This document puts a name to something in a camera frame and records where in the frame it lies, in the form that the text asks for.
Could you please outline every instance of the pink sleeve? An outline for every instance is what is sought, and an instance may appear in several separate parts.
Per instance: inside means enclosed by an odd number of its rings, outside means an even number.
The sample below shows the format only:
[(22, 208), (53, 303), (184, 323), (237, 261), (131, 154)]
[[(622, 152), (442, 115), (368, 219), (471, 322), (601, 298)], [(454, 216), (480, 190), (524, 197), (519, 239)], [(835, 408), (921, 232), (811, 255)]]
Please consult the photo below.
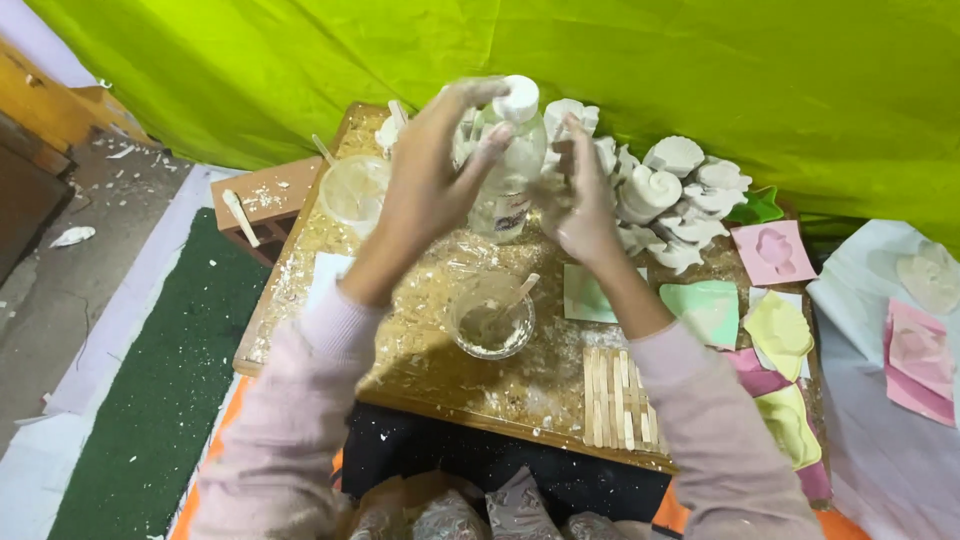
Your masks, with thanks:
[(332, 458), (386, 311), (331, 286), (318, 307), (277, 327), (270, 362), (224, 432), (223, 455), (200, 473), (193, 540), (332, 537)]
[(790, 461), (730, 364), (680, 322), (630, 343), (680, 467), (684, 538), (823, 538)]

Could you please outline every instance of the wooden table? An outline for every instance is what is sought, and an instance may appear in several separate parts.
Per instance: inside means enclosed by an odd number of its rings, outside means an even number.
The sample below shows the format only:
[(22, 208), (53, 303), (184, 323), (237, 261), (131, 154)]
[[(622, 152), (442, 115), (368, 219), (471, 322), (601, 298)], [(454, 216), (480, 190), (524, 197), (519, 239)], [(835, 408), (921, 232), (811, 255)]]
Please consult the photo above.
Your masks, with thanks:
[[(384, 108), (351, 105), (331, 150), (338, 158), (379, 155), (373, 133), (388, 115)], [(320, 168), (318, 178), (326, 168), (326, 164)], [(234, 358), (233, 366), (241, 374), (257, 375), (267, 361), (276, 323), (300, 312), (311, 283), (315, 254), (351, 256), (360, 245), (349, 227), (340, 226), (314, 207), (318, 185), (316, 182), (307, 196), (291, 240), (274, 267)], [(787, 215), (795, 218), (796, 212), (789, 210)], [(636, 265), (648, 268), (648, 281), (655, 288), (668, 282), (735, 281), (740, 313), (746, 313), (750, 279), (732, 240), (720, 238), (704, 252), (704, 260), (707, 264), (691, 267), (679, 277), (645, 254), (636, 259)], [(397, 289), (395, 311), (376, 337), (376, 364), (358, 384), (357, 399), (676, 473), (670, 457), (657, 448), (631, 452), (584, 444), (583, 347), (625, 348), (626, 340), (618, 326), (564, 319), (565, 262), (573, 261), (546, 240), (536, 219), (528, 222), (525, 232), (510, 245), (493, 246), (465, 230), (438, 242)], [(535, 334), (519, 354), (500, 361), (468, 356), (444, 331), (445, 307), (456, 283), (485, 270), (510, 273), (521, 280), (530, 272), (542, 276), (531, 294), (536, 306)], [(804, 313), (812, 328), (811, 303), (802, 283), (771, 288), (804, 294)], [(750, 336), (741, 329), (737, 348), (750, 346)], [(809, 363), (813, 379), (803, 385), (803, 390), (821, 445), (826, 447), (816, 352), (809, 355)]]

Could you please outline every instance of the clear plastic cup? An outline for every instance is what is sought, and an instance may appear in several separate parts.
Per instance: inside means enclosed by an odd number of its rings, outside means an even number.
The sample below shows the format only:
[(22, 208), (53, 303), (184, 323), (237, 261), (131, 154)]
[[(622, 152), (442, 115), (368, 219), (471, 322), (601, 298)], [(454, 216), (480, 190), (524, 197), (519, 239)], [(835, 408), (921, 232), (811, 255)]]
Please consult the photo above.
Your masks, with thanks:
[[(525, 296), (516, 306), (503, 309), (516, 299), (516, 291), (521, 285), (522, 281), (516, 276), (494, 272), (484, 272), (464, 281), (451, 295), (450, 304), (446, 308), (446, 330), (457, 346), (467, 354), (485, 360), (500, 360), (523, 349), (533, 336), (536, 323), (534, 303), (530, 295)], [(507, 331), (500, 334), (509, 334), (503, 341), (502, 348), (488, 349), (470, 340), (470, 327), (461, 329), (461, 324), (465, 322), (465, 317), (472, 316), (472, 312), (483, 315), (495, 312), (498, 315), (495, 320), (484, 320), (483, 324), (486, 326), (489, 322), (491, 326), (505, 325), (494, 328), (495, 331), (506, 328)]]
[(380, 218), (390, 170), (389, 161), (375, 156), (338, 160), (320, 180), (320, 208), (365, 238)]

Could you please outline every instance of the plastic bottle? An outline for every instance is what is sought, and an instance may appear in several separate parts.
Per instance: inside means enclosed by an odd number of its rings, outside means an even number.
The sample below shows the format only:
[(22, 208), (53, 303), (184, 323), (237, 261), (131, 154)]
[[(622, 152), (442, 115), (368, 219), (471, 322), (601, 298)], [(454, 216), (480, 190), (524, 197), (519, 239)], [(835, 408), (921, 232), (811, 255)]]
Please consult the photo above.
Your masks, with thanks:
[(514, 139), (487, 175), (467, 217), (470, 229), (494, 244), (523, 232), (530, 209), (524, 190), (540, 176), (546, 157), (546, 130), (538, 111), (540, 89), (522, 75), (511, 75), (505, 81), (510, 95), (495, 98), (478, 119), (484, 132), (503, 120), (512, 122)]

